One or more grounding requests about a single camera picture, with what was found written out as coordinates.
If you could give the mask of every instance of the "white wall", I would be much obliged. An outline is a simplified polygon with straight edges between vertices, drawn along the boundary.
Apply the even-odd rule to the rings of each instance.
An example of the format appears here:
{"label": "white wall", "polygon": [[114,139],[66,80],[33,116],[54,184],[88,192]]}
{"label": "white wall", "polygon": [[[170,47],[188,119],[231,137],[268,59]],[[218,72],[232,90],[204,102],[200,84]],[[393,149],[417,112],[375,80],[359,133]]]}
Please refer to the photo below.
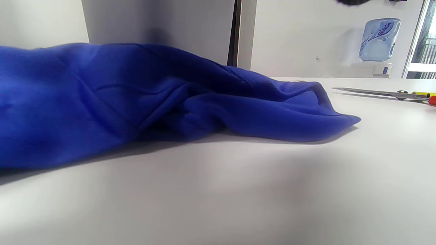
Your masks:
{"label": "white wall", "polygon": [[0,45],[89,42],[80,0],[0,0]]}
{"label": "white wall", "polygon": [[95,44],[158,43],[227,64],[234,0],[82,0]]}
{"label": "white wall", "polygon": [[400,78],[423,0],[372,0],[347,7],[335,0],[257,0],[251,69],[275,77],[353,77],[366,22],[402,20],[393,78]]}

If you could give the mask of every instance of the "window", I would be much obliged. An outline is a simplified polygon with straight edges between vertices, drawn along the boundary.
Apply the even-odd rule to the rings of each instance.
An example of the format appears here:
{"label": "window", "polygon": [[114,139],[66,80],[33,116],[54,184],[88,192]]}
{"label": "window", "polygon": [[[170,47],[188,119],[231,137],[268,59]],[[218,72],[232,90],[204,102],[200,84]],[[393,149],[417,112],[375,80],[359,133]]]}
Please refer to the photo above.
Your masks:
{"label": "window", "polygon": [[436,79],[436,0],[425,0],[403,77]]}

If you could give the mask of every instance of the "blue water bottle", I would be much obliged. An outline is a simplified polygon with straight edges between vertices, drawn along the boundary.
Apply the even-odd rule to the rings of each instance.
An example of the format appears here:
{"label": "blue water bottle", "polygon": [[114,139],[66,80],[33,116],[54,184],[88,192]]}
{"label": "blue water bottle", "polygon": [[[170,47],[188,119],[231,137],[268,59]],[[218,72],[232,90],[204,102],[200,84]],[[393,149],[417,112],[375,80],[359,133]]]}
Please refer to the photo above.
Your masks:
{"label": "blue water bottle", "polygon": [[366,23],[359,58],[363,61],[386,61],[392,58],[401,21],[377,19]]}

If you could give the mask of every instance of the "scissor blade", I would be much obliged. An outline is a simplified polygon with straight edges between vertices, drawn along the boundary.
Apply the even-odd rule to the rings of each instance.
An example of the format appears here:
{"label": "scissor blade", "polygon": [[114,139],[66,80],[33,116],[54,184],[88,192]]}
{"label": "scissor blade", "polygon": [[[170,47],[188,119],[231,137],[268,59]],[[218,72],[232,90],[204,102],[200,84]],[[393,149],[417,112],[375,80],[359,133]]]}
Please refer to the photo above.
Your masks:
{"label": "scissor blade", "polygon": [[361,93],[361,94],[370,94],[370,95],[381,95],[381,96],[391,96],[395,97],[399,100],[404,99],[413,99],[413,100],[421,100],[428,101],[425,95],[415,95],[415,94],[406,94],[406,93],[398,93],[398,92],[386,92],[386,91],[377,91],[377,90],[366,90],[366,89],[358,89],[358,88],[333,88],[337,90],[353,92],[353,93]]}
{"label": "scissor blade", "polygon": [[358,88],[333,88],[333,89],[347,91],[347,92],[353,92],[353,93],[370,94],[370,95],[381,95],[381,96],[391,96],[391,97],[395,97],[395,94],[397,94],[396,92],[366,90],[366,89],[358,89]]}

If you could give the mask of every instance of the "dark object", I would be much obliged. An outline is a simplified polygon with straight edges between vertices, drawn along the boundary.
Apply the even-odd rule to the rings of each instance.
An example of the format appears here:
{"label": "dark object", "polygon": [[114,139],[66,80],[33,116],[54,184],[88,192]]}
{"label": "dark object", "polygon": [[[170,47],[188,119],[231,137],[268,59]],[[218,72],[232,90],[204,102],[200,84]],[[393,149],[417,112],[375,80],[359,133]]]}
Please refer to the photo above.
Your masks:
{"label": "dark object", "polygon": [[227,65],[238,65],[239,31],[241,26],[242,0],[235,0],[233,8],[232,31],[230,33],[230,46],[228,49]]}
{"label": "dark object", "polygon": [[316,141],[359,121],[335,112],[317,82],[278,82],[166,46],[0,47],[0,167],[56,167],[224,128]]}
{"label": "dark object", "polygon": [[370,0],[337,0],[337,1],[349,6],[353,6],[353,5],[360,5],[369,2]]}

